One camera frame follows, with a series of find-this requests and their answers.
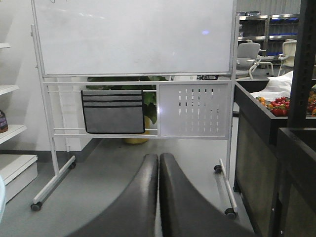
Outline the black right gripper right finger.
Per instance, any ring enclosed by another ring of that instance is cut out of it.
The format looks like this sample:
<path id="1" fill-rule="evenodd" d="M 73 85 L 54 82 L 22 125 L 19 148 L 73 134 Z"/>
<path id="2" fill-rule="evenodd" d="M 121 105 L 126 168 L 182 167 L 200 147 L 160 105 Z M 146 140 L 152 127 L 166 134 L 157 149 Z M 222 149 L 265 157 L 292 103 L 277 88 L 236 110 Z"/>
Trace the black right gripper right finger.
<path id="1" fill-rule="evenodd" d="M 255 236 L 213 206 L 189 181 L 170 153 L 160 155 L 159 202 L 165 237 Z"/>

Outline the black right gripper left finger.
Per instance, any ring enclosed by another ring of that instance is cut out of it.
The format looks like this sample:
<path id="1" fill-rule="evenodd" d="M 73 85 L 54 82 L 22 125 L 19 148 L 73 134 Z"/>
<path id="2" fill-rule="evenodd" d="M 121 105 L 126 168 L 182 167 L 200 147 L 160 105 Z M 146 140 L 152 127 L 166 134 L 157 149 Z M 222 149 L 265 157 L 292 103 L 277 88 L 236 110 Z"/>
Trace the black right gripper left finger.
<path id="1" fill-rule="evenodd" d="M 158 192 L 158 156 L 144 156 L 123 192 L 70 237 L 154 237 Z"/>

